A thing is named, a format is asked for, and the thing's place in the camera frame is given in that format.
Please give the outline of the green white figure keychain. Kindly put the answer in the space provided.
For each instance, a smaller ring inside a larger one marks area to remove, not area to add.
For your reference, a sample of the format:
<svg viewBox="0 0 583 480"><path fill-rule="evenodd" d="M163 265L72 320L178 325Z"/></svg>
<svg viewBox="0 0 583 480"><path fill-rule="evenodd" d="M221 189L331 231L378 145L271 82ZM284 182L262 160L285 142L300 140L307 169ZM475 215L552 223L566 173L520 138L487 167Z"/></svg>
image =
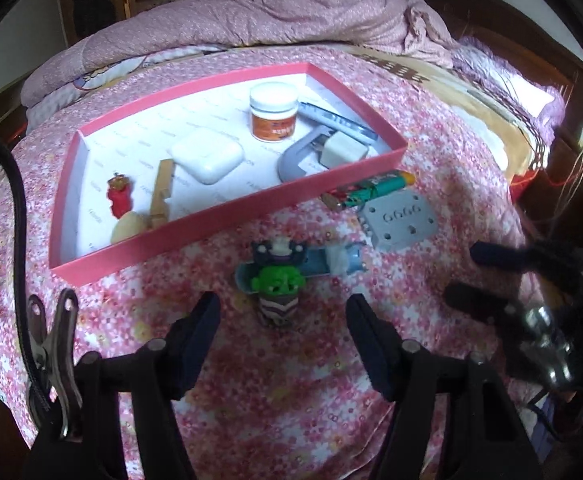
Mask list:
<svg viewBox="0 0 583 480"><path fill-rule="evenodd" d="M308 246L289 237L260 240L251 246L256 274L250 278L250 287L258 296L258 313L270 326L287 326L307 282L300 266Z"/></svg>

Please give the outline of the grey perforated metal block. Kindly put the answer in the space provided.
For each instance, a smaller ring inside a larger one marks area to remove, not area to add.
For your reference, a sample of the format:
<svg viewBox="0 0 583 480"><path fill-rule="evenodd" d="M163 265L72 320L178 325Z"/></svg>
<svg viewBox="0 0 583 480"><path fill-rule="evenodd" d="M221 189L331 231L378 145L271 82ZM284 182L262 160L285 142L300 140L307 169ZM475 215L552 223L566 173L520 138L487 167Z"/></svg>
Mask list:
<svg viewBox="0 0 583 480"><path fill-rule="evenodd" d="M438 232L433 207L407 188L365 203L357 211L357 219L380 252L398 252Z"/></svg>

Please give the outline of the pink floral bedsheet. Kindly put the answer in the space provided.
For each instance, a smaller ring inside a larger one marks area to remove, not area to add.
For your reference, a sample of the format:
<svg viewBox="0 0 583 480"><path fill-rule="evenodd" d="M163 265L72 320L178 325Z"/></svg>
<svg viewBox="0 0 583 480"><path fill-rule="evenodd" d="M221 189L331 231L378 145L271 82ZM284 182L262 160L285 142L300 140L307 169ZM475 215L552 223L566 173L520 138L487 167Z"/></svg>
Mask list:
<svg viewBox="0 0 583 480"><path fill-rule="evenodd" d="M142 96L230 70L287 63L320 67L353 90L409 142L403 167L436 209L438 233L403 252L372 252L365 272L308 284L285 330L264 326L233 283L252 240L282 235L314 244L358 240L351 212L319 200L278 210L166 252L78 289L75 351L122 356L162 336L200 294L222 301L222 321L197 385L175 407L195 471L203 479L363 479L387 430L390 405L373 390L346 324L359 292L399 333L444 356L500 356L491 327L444 304L453 280L523 301L539 280L481 269L477 240L525 244L503 172L487 146L436 96L387 70L328 47L227 51L132 76L65 108L14 148L28 200L26 279L56 304L64 281L48 265L52 210L72 136L86 122Z"/></svg>

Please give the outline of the blue correction tape dispenser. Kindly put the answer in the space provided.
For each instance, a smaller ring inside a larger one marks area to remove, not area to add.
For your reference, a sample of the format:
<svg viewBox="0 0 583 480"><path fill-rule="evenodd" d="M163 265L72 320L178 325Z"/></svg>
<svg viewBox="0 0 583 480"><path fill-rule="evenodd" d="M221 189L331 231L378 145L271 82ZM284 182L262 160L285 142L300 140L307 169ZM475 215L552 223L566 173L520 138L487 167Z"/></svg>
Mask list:
<svg viewBox="0 0 583 480"><path fill-rule="evenodd" d="M340 131L351 138L366 144L372 145L378 140L378 134L369 127L363 126L358 122L341 116L325 108L308 102L300 102L298 113L312 122L325 126L335 131Z"/></svg>

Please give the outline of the red toy keychain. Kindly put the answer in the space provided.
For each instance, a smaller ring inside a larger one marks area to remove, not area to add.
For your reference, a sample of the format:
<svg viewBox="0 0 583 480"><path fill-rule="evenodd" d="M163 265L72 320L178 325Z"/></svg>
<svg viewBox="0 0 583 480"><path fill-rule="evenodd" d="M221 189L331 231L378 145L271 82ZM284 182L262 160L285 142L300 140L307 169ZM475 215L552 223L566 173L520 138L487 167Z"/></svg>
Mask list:
<svg viewBox="0 0 583 480"><path fill-rule="evenodd" d="M115 174L108 180L107 198L111 202L113 217L121 219L133 208L132 203L133 183L124 174Z"/></svg>

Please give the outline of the metal spring clip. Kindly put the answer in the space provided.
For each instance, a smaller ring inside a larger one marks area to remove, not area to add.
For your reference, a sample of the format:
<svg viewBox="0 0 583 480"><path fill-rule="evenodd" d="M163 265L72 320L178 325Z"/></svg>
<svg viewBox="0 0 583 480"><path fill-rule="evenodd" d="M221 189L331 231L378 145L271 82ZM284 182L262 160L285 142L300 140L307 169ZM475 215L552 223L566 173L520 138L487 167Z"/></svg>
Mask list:
<svg viewBox="0 0 583 480"><path fill-rule="evenodd" d="M530 362L539 382L552 390L566 390L575 380L569 363L571 343L557 327L552 311L538 306L521 318L525 336L519 350Z"/></svg>
<svg viewBox="0 0 583 480"><path fill-rule="evenodd" d="M82 396L74 377L73 344L78 322L78 296L73 289L60 292L52 329L47 329L46 311L39 296L29 296L26 320L37 387L29 380L26 403L38 429L48 422L60 439L75 440Z"/></svg>

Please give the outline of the cartoon print pillow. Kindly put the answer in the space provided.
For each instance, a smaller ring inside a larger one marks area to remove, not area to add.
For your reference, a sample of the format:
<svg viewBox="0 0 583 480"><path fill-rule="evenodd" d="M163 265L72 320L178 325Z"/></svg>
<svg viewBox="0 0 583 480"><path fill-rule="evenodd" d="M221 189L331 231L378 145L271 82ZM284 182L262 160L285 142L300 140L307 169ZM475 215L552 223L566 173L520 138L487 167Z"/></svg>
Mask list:
<svg viewBox="0 0 583 480"><path fill-rule="evenodd" d="M82 75L73 81L75 88L81 91L92 91L115 79L128 76L136 70L148 68L163 62L176 60L177 58L188 58L188 56L203 55L208 53L222 52L223 48L218 46L187 46L165 49L154 53L126 58L105 67L92 70L90 73Z"/></svg>

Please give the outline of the white charger plug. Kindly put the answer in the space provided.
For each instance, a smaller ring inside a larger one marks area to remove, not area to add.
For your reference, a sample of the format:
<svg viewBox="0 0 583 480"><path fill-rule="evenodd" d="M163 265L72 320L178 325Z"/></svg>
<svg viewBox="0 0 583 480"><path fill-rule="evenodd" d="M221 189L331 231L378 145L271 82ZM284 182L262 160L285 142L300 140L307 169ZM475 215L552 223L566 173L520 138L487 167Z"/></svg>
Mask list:
<svg viewBox="0 0 583 480"><path fill-rule="evenodd" d="M320 164L327 169L353 164L364 159L369 147L346 133L335 132L323 143Z"/></svg>

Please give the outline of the white orange jar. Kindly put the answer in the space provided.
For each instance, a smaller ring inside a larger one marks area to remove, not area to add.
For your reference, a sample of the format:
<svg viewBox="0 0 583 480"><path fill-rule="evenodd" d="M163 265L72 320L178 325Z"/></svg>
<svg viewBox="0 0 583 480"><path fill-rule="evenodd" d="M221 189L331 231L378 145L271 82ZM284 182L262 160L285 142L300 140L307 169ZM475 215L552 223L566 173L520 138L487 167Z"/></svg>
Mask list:
<svg viewBox="0 0 583 480"><path fill-rule="evenodd" d="M299 110L299 92L293 84L265 81L250 89L251 132L265 142L293 136Z"/></svg>

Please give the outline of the light blue handle toy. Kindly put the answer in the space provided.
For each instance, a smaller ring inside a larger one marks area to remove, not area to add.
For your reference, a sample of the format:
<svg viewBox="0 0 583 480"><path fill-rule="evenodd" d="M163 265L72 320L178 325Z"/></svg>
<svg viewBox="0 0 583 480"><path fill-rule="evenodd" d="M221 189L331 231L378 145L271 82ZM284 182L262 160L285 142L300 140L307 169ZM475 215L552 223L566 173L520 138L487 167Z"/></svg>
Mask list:
<svg viewBox="0 0 583 480"><path fill-rule="evenodd" d="M323 278L323 276L345 276L366 270L363 261L364 242L310 246L305 260L299 266L299 272L305 278ZM250 282L259 274L254 262L244 262L237 266L235 283L239 290L252 295L254 290Z"/></svg>

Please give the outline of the white earbuds case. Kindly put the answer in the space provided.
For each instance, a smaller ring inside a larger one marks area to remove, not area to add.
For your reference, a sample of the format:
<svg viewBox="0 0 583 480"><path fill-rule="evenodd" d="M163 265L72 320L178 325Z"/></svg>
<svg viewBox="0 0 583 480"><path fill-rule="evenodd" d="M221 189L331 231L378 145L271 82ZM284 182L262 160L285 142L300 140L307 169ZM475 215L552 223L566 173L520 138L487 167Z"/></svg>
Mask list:
<svg viewBox="0 0 583 480"><path fill-rule="evenodd" d="M207 128L190 130L170 154L180 168L204 185L214 185L244 161L244 149L234 139Z"/></svg>

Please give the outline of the green orange battery pack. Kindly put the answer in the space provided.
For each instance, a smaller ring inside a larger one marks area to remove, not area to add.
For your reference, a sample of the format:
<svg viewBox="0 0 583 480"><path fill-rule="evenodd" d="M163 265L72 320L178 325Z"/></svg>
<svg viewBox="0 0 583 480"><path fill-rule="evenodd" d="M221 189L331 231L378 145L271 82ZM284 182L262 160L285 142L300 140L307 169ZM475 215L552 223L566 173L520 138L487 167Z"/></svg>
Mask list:
<svg viewBox="0 0 583 480"><path fill-rule="evenodd" d="M409 172L392 170L323 193L321 201L332 211L359 208L371 200L403 190L414 184L415 180Z"/></svg>

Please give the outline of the dark wooden headboard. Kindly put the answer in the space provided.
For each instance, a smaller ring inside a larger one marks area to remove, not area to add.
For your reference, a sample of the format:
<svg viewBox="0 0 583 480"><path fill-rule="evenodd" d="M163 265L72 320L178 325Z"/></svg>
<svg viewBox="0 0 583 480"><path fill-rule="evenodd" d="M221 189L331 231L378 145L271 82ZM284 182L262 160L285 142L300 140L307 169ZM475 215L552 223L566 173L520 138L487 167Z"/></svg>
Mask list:
<svg viewBox="0 0 583 480"><path fill-rule="evenodd" d="M559 91L566 115L556 132L573 150L583 129L583 61L503 0L425 0L456 39L470 36L520 70Z"/></svg>

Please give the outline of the round wooden disc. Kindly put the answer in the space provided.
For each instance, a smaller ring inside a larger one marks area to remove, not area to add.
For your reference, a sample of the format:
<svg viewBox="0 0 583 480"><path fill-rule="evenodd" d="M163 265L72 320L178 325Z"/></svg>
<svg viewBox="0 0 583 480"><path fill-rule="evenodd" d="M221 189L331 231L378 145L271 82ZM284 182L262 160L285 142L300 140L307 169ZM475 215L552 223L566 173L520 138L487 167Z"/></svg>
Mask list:
<svg viewBox="0 0 583 480"><path fill-rule="evenodd" d="M128 238L145 233L149 230L150 221L146 214L139 214L136 211L126 212L113 228L110 243L116 244Z"/></svg>

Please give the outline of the wooden phone stand bar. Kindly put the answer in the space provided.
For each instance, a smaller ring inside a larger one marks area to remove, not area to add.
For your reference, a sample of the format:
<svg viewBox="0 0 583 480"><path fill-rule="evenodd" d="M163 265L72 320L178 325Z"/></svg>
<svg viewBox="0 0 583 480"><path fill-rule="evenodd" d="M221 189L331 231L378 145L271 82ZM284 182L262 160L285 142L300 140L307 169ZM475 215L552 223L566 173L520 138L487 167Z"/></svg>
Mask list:
<svg viewBox="0 0 583 480"><path fill-rule="evenodd" d="M170 204L174 177L174 160L162 159L158 166L154 192L152 192L149 208L149 223L151 229L164 226L170 219Z"/></svg>

